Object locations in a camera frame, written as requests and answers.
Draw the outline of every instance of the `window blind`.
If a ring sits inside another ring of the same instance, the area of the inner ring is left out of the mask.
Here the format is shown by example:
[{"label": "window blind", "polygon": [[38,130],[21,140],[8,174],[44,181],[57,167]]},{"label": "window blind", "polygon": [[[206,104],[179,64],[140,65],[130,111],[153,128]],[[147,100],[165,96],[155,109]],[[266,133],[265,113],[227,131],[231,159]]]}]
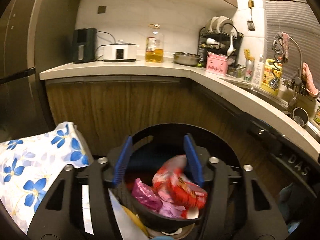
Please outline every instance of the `window blind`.
[{"label": "window blind", "polygon": [[[300,46],[303,61],[311,70],[313,81],[320,87],[320,24],[305,0],[265,0],[267,17],[267,58],[274,58],[271,45],[277,32],[289,34]],[[300,56],[291,42],[289,61],[283,66],[283,78],[291,79],[300,67]]]}]

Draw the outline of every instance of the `jar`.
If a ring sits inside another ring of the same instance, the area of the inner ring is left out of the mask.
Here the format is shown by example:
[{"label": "jar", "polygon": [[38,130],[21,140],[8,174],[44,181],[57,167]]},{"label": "jar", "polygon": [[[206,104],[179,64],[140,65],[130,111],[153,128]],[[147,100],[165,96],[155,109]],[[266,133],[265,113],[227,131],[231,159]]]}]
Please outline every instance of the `jar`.
[{"label": "jar", "polygon": [[149,24],[147,42],[146,42],[146,56],[147,62],[163,62],[163,47],[164,36],[159,32],[159,24]]},{"label": "jar", "polygon": [[320,125],[320,106],[318,107],[317,111],[316,111],[316,115],[313,118],[313,120]]}]

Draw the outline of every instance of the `white countertop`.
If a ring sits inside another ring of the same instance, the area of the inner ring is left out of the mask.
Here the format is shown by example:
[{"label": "white countertop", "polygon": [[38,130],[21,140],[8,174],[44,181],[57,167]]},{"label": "white countertop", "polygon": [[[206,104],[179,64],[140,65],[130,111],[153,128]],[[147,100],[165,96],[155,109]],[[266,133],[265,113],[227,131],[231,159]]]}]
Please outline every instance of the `white countertop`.
[{"label": "white countertop", "polygon": [[41,72],[40,79],[50,80],[101,75],[151,75],[190,78],[228,100],[242,111],[265,121],[312,158],[318,160],[320,144],[294,120],[262,99],[223,80],[234,78],[208,73],[203,68],[188,67],[172,62],[149,63],[144,60],[125,63],[96,61],[82,64],[70,63],[52,68]]}]

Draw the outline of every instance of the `dish soap bottle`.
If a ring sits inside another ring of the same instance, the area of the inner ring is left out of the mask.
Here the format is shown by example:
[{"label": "dish soap bottle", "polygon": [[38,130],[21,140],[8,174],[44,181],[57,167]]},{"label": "dish soap bottle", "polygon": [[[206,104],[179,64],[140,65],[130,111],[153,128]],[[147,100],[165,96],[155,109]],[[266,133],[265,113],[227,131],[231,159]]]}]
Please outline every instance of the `dish soap bottle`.
[{"label": "dish soap bottle", "polygon": [[263,55],[260,54],[260,59],[259,62],[257,63],[257,66],[254,70],[254,75],[253,75],[253,80],[252,83],[260,86],[263,78],[263,72],[264,72],[264,60],[263,60]]},{"label": "dish soap bottle", "polygon": [[278,95],[279,89],[277,88],[276,90],[273,90],[270,87],[270,81],[273,80],[278,83],[277,86],[279,87],[280,85],[280,78],[282,75],[282,64],[281,63],[275,63],[277,69],[273,65],[275,62],[274,59],[267,58],[266,64],[264,66],[264,73],[263,73],[263,78],[262,78],[262,83],[261,83],[261,88],[264,89],[265,91],[268,91],[269,93],[273,95]]},{"label": "dish soap bottle", "polygon": [[150,29],[147,36],[146,56],[147,62],[163,62],[164,37],[159,32],[159,24],[149,24]]}]

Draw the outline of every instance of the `stainless steel cup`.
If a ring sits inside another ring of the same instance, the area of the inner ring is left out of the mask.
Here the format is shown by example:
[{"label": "stainless steel cup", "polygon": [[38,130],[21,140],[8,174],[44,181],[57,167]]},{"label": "stainless steel cup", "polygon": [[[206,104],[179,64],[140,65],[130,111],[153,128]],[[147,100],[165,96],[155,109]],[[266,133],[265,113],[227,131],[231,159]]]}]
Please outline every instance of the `stainless steel cup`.
[{"label": "stainless steel cup", "polygon": [[309,115],[304,109],[297,107],[292,112],[292,119],[301,127],[305,127],[309,120]]}]

